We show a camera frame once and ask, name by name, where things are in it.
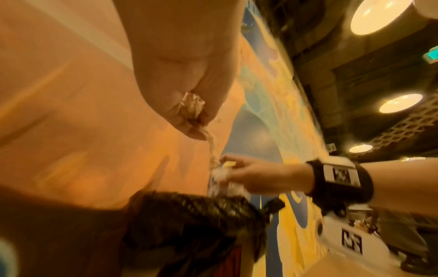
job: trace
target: black trash bag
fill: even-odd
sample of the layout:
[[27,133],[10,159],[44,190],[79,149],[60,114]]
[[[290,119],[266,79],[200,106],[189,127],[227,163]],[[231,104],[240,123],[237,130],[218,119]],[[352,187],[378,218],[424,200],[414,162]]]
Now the black trash bag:
[[265,254],[271,215],[284,207],[279,198],[259,210],[244,197],[138,192],[130,200],[122,263],[161,268],[157,277],[209,277],[241,237],[252,241],[257,262]]

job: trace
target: wrist strap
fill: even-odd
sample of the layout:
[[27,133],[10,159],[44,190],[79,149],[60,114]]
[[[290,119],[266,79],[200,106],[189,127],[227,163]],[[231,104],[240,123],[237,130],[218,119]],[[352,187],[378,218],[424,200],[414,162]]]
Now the wrist strap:
[[345,167],[322,164],[319,160],[307,163],[312,166],[315,178],[314,188],[308,196],[312,197],[315,205],[322,211],[329,212],[344,209],[351,204],[367,203],[373,197],[373,182],[361,165]]

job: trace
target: ceiling light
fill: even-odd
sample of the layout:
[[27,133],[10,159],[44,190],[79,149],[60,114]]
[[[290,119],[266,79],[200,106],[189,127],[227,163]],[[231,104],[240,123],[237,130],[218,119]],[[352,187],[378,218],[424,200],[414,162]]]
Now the ceiling light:
[[356,145],[352,148],[350,148],[350,153],[363,153],[363,152],[367,152],[369,150],[373,149],[372,145],[369,144],[361,144],[361,145]]
[[384,103],[379,111],[383,114],[390,114],[406,110],[420,102],[422,98],[423,96],[421,94],[407,94],[400,96]]
[[412,0],[364,0],[351,20],[351,30],[356,35],[371,34],[394,21]]
[[410,162],[410,161],[420,161],[420,160],[425,160],[425,157],[405,157],[403,159],[401,159],[402,162]]

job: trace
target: green exit sign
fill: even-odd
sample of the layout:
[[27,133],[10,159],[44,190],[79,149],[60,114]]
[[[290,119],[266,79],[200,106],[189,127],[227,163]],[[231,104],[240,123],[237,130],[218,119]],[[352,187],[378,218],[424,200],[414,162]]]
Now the green exit sign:
[[424,54],[423,59],[425,59],[428,63],[438,62],[438,46],[430,49],[429,52]]

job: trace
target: painted wall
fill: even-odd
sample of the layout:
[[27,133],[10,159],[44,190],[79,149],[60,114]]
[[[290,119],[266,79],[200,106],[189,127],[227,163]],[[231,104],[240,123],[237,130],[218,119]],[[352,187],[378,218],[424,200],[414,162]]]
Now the painted wall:
[[[0,184],[98,208],[149,184],[204,194],[208,145],[157,116],[136,87],[129,45],[109,0],[0,3]],[[326,155],[293,73],[248,3],[240,72],[209,129],[221,152],[275,162]],[[254,276],[301,274],[324,253],[318,209],[301,193],[269,229]],[[253,195],[259,206],[268,198]]]

